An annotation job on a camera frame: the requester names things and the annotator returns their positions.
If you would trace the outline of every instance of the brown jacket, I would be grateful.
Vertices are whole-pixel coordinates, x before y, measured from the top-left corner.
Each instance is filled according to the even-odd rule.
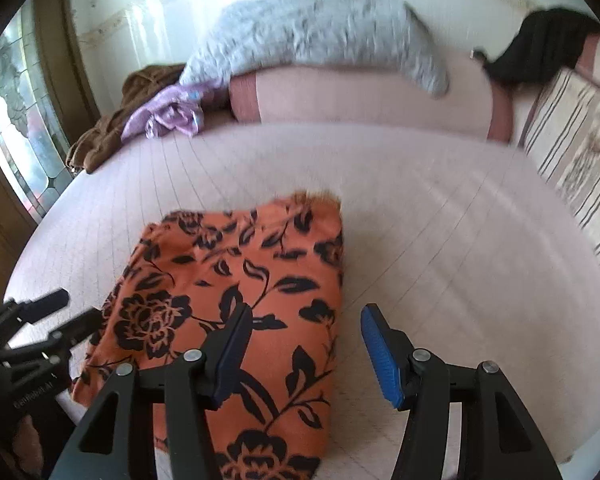
[[[130,74],[122,85],[120,108],[102,116],[91,130],[80,136],[66,156],[67,165],[93,173],[120,149],[120,136],[131,114],[160,90],[176,83],[183,69],[183,64],[149,65]]]

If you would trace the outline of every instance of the window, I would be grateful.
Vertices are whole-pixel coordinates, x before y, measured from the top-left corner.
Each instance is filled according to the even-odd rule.
[[[44,83],[30,2],[0,36],[0,167],[40,222],[73,179],[69,143]]]

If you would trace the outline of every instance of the striped fabric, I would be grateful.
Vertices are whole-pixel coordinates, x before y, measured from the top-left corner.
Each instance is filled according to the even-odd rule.
[[[600,263],[600,88],[563,69],[540,96],[523,144],[569,205]]]

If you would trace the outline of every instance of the bed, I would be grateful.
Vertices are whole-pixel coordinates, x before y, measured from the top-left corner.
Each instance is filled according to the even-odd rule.
[[[498,362],[558,462],[600,428],[600,268],[568,209],[520,150],[422,128],[238,124],[136,138],[80,174],[35,231],[7,297],[59,286],[70,306],[15,346],[100,306],[145,224],[171,210],[246,208],[296,189],[342,200],[345,281],[331,445],[318,479],[390,478],[407,415],[379,391],[360,337],[377,303],[448,362]],[[71,372],[78,374],[84,346]],[[84,409],[62,405],[77,420]],[[457,463],[452,409],[445,477]],[[168,478],[168,459],[158,454]]]

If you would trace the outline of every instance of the black flower pattern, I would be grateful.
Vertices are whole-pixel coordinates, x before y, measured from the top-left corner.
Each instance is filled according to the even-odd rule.
[[[259,430],[243,431],[216,460],[226,480],[309,480],[320,464],[317,457],[287,457],[282,438]]]
[[[204,219],[203,213],[194,213],[192,211],[176,211],[164,217],[164,222],[176,222],[180,229],[186,234],[194,236],[197,234],[200,225]]]
[[[317,242],[314,245],[314,253],[326,264],[340,268],[342,266],[342,231],[332,240]]]
[[[300,317],[313,323],[321,323],[327,326],[333,325],[336,319],[335,311],[323,300],[313,300],[311,306],[305,306],[298,312]]]
[[[188,296],[174,298],[166,290],[134,294],[122,300],[114,332],[120,348],[144,350],[149,359],[163,357],[175,338],[175,330],[191,315]]]
[[[107,299],[104,300],[104,303],[102,304],[102,323],[100,324],[100,328],[94,332],[89,339],[89,343],[91,343],[93,346],[96,346],[101,341],[104,331],[107,329],[109,318],[113,312],[113,304],[116,303],[116,300],[118,299],[121,286],[122,282],[116,283],[116,286],[109,293]]]
[[[222,231],[212,225],[200,226],[198,236],[193,244],[200,249],[215,249],[216,245],[222,241]]]

